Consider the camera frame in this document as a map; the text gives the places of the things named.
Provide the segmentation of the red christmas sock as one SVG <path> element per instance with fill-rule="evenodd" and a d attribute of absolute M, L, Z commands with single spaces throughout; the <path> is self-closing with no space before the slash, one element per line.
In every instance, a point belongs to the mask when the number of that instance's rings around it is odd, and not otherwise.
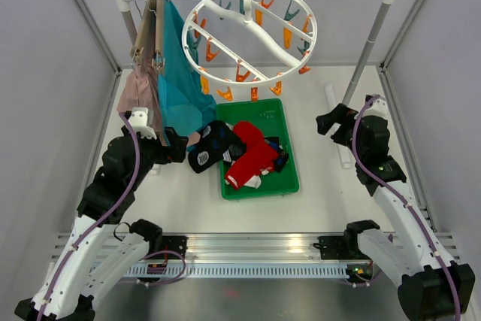
<path fill-rule="evenodd" d="M 247 121 L 236 123 L 233 132 L 246 145 L 247 149 L 265 140 L 263 133 L 256 126 Z"/>
<path fill-rule="evenodd" d="M 276 172 L 273 161 L 277 152 L 265 141 L 249 148 L 237 161 L 233 161 L 227 170 L 225 182 L 234 189 L 239 190 L 253 176 L 264 176 Z"/>

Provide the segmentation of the orange clothes peg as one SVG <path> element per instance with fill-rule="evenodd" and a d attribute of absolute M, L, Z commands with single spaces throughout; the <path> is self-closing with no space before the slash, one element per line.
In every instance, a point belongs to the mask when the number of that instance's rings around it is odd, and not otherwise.
<path fill-rule="evenodd" d="M 225 99 L 226 101 L 233 101 L 233 94 L 232 94 L 232 91 L 231 91 L 231 88 L 230 87 L 227 87 L 226 91 L 222 91 L 220 89 L 218 89 L 216 91 L 217 95 L 223 99 Z"/>
<path fill-rule="evenodd" d="M 209 81 L 206 77 L 200 76 L 201 90 L 205 95 L 210 93 Z"/>

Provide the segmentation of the white round clip hanger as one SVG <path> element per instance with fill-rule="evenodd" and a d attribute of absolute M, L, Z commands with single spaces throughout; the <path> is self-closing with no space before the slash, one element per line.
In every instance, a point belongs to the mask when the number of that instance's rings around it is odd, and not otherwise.
<path fill-rule="evenodd" d="M 293 13 L 295 17 L 292 19 L 292 24 L 299 29 L 303 27 L 307 15 L 295 2 L 290 2 L 289 0 L 256 1 L 264 1 L 270 4 L 271 11 L 279 17 L 284 17 L 287 12 Z M 276 59 L 264 44 L 243 26 L 231 20 L 222 19 L 206 8 L 199 12 L 198 20 L 205 22 L 205 30 L 212 34 L 213 37 L 219 39 L 267 77 L 274 77 L 287 70 L 287 66 Z M 271 34 L 279 45 L 287 47 L 287 53 L 297 59 L 302 57 L 301 49 L 307 46 L 306 42 L 296 35 L 293 35 L 289 40 L 285 40 L 283 38 L 283 27 L 270 17 L 263 16 L 261 22 L 262 27 Z M 220 51 L 215 44 L 208 44 L 203 36 L 198 47 L 198 55 L 193 59 L 198 65 L 216 77 L 229 80 L 235 79 L 236 62 Z M 241 73 L 246 71 L 244 67 L 240 70 Z"/>

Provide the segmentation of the white sock with black stripes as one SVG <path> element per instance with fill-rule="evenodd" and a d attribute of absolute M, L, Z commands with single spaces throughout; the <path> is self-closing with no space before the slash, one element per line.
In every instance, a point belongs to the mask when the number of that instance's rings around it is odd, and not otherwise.
<path fill-rule="evenodd" d="M 262 179 L 258 175 L 253 175 L 245 184 L 244 186 L 249 188 L 258 189 L 262 184 Z"/>

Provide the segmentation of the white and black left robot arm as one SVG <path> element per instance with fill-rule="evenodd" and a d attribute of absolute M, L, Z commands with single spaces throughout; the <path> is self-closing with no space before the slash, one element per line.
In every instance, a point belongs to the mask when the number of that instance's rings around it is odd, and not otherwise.
<path fill-rule="evenodd" d="M 181 163 L 188 139 L 171 127 L 168 145 L 123 126 L 110 141 L 102 165 L 84 190 L 68 243 L 41 289 L 14 311 L 23 320 L 93 320 L 105 296 L 142 258 L 154 259 L 164 248 L 162 228 L 140 219 L 98 267 L 93 264 L 105 241 L 135 201 L 135 191 L 154 165 Z"/>

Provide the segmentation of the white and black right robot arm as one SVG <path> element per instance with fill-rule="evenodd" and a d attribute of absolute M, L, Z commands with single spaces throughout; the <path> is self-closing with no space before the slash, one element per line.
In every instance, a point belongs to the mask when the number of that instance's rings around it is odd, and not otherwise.
<path fill-rule="evenodd" d="M 413 199 L 407 177 L 389 153 L 390 131 L 375 98 L 361 111 L 338 104 L 316 118 L 317 132 L 345 146 L 355 158 L 356 176 L 389 219 L 397 248 L 373 220 L 350 223 L 343 248 L 352 257 L 368 257 L 391 280 L 409 320 L 434 320 L 466 313 L 476 276 L 458 264 L 428 225 Z"/>

